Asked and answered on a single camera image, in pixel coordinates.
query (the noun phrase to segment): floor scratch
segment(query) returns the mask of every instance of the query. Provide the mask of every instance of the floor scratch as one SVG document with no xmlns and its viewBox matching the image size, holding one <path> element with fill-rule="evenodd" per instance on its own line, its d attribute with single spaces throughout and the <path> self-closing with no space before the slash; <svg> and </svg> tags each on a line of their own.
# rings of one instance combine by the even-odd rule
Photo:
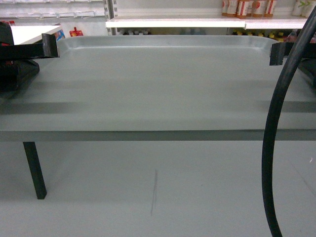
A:
<svg viewBox="0 0 316 237">
<path fill-rule="evenodd" d="M 154 184 L 154 191 L 153 191 L 152 209 L 150 211 L 151 216 L 153 215 L 153 211 L 157 203 L 157 183 L 158 183 L 158 170 L 155 169 L 155 184 Z"/>
<path fill-rule="evenodd" d="M 305 183 L 305 185 L 307 186 L 307 188 L 312 192 L 312 194 L 314 195 L 314 197 L 316 197 L 316 192 L 313 189 L 313 187 L 311 185 L 309 185 L 309 183 L 305 180 L 305 178 L 301 175 L 301 173 L 297 170 L 297 168 L 292 164 L 292 162 L 290 162 L 290 165 L 294 168 L 294 170 L 298 173 L 298 175 L 301 177 L 301 179 L 303 180 L 303 182 Z"/>
</svg>

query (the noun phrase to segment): black clamp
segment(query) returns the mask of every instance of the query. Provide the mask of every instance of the black clamp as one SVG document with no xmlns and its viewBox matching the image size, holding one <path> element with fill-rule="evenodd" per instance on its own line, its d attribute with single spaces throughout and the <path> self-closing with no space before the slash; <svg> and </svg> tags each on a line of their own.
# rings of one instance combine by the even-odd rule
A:
<svg viewBox="0 0 316 237">
<path fill-rule="evenodd" d="M 18 90 L 40 71 L 31 59 L 59 57 L 54 35 L 42 34 L 42 42 L 14 45 L 11 27 L 0 22 L 0 91 Z"/>
<path fill-rule="evenodd" d="M 270 52 L 270 66 L 283 64 L 283 58 L 288 57 L 294 43 L 280 42 L 274 43 Z M 304 52 L 303 58 L 316 58 L 316 43 L 310 43 Z"/>
</svg>

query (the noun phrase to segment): white shelf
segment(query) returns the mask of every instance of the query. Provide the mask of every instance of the white shelf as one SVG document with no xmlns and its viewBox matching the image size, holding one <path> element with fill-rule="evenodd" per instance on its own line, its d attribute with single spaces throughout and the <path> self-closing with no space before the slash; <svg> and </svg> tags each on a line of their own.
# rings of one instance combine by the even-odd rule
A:
<svg viewBox="0 0 316 237">
<path fill-rule="evenodd" d="M 245 21 L 222 16 L 120 16 L 106 22 L 107 28 L 147 27 L 244 27 Z"/>
<path fill-rule="evenodd" d="M 301 29 L 306 18 L 292 16 L 276 16 L 268 18 L 222 17 L 220 15 L 199 16 L 120 16 L 106 22 L 107 28 L 153 28 L 153 27 L 223 27 L 245 29 Z"/>
<path fill-rule="evenodd" d="M 61 30 L 61 26 L 11 26 L 14 44 L 35 43 L 41 40 L 42 34 L 53 34 Z"/>
<path fill-rule="evenodd" d="M 249 18 L 245 20 L 245 29 L 301 29 L 307 18 L 295 16 L 274 16 L 272 19 Z"/>
</svg>

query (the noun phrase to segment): table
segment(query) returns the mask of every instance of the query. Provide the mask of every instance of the table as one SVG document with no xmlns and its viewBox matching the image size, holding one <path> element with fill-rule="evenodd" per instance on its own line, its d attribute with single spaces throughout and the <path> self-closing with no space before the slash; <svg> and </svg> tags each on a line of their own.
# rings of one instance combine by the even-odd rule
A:
<svg viewBox="0 0 316 237">
<path fill-rule="evenodd" d="M 262 140 L 282 66 L 272 39 L 80 37 L 38 60 L 34 81 L 0 105 L 0 141 L 23 141 L 38 198 L 36 141 Z M 315 140 L 316 95 L 297 71 L 278 140 Z"/>
<path fill-rule="evenodd" d="M 35 43 L 41 40 L 42 34 L 54 34 L 61 26 L 11 26 L 14 44 Z"/>
</svg>

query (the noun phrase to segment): gray floor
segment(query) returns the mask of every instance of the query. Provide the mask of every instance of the gray floor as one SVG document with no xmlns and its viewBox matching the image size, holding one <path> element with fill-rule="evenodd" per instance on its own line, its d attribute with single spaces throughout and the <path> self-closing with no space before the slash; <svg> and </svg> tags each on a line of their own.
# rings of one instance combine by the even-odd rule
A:
<svg viewBox="0 0 316 237">
<path fill-rule="evenodd" d="M 22 143 L 0 143 L 1 237 L 269 237 L 261 142 L 39 142 L 37 200 Z M 283 236 L 316 233 L 316 142 L 277 142 Z"/>
</svg>

